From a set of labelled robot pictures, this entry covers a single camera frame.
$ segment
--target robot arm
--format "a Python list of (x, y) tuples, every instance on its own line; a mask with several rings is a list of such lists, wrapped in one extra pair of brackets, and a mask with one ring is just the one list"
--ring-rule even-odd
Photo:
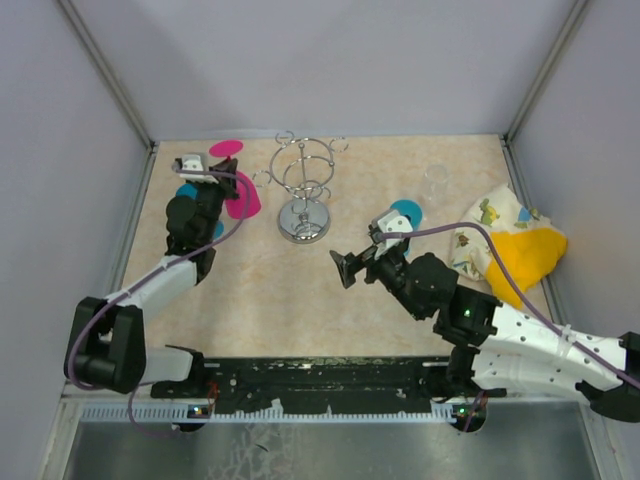
[(374, 244), (359, 255), (331, 251), (345, 288), (366, 270), (365, 283), (380, 281), (416, 320), (438, 313), (433, 330), (455, 345), (447, 371), (458, 391), (536, 392), (589, 404), (606, 417), (640, 422), (640, 390), (577, 348), (586, 346), (616, 370), (640, 379), (640, 336), (603, 338), (543, 322), (496, 297), (457, 284), (458, 274), (432, 253), (407, 262), (409, 239), (381, 233), (411, 232), (395, 210), (369, 227)]
[[(237, 160), (209, 168), (205, 155), (189, 154), (177, 162), (187, 189), (166, 208), (165, 256), (150, 273), (126, 288), (101, 299), (87, 297), (78, 304), (65, 358), (67, 377), (72, 360), (80, 382), (128, 393), (140, 383), (182, 381), (190, 375), (194, 358), (200, 354), (177, 347), (147, 348), (144, 327), (211, 270), (216, 252), (206, 246), (213, 239), (224, 201), (237, 194), (234, 179), (218, 180), (202, 171), (233, 176)], [(113, 306), (83, 334), (108, 304)]]

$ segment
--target table top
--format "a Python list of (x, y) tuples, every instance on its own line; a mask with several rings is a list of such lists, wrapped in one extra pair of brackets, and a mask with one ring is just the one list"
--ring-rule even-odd
[[(179, 345), (209, 357), (449, 354), (452, 346), (431, 331), (433, 321), (413, 320), (380, 283), (366, 285), (361, 273), (358, 282), (344, 290), (329, 250), (357, 254), (369, 246), (370, 221), (394, 201), (414, 196), (432, 163), (446, 165), (451, 174), (438, 220), (459, 220), (476, 198), (509, 181), (500, 140), (497, 135), (464, 135), (357, 137), (348, 142), (345, 152), (335, 154), (335, 175), (328, 184), (332, 196), (325, 203), (332, 224), (327, 235), (311, 245), (285, 240), (276, 222), (291, 197), (275, 182), (259, 188), (260, 213), (216, 247), (207, 278), (147, 325), (149, 345)], [(125, 285), (164, 254), (165, 207), (183, 184), (171, 170), (173, 160), (185, 153), (206, 153), (215, 143), (160, 144)], [(279, 148), (273, 139), (243, 143), (238, 168), (248, 176), (268, 169)], [(324, 167), (314, 168), (309, 175), (326, 174)], [(429, 212), (425, 214), (428, 222)], [(234, 222), (226, 209), (221, 220), (225, 230)], [(409, 259), (432, 251), (447, 262), (450, 243), (451, 233), (412, 240)], [(490, 291), (485, 282), (460, 283)], [(527, 296), (548, 313), (540, 285)]]

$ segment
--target gray floor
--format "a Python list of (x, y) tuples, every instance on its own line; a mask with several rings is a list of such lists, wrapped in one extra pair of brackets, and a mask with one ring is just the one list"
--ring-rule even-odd
[(493, 404), (485, 427), (444, 424), (215, 424), (150, 439), (127, 423), (82, 423), (71, 479), (599, 478), (577, 407)]

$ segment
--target cloth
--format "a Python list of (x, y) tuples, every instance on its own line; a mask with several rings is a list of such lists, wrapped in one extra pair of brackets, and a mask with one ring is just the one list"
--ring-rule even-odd
[[(462, 217), (482, 226), (523, 292), (551, 273), (567, 250), (567, 238), (536, 209), (527, 210), (504, 184), (483, 195)], [(508, 284), (487, 242), (471, 228), (454, 231), (451, 268), (472, 280), (483, 277), (493, 294), (516, 308), (522, 301)]]

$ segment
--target gray wall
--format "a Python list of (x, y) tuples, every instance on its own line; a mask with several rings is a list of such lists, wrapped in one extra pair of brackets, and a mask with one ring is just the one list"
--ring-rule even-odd
[(74, 3), (152, 137), (184, 139), (502, 133), (573, 1)]
[(74, 305), (102, 294), (144, 149), (52, 1), (0, 15), (0, 478), (35, 477)]
[[(516, 141), (533, 201), (569, 235), (568, 320), (640, 331), (640, 2), (596, 1)], [(622, 433), (640, 472), (640, 426)]]

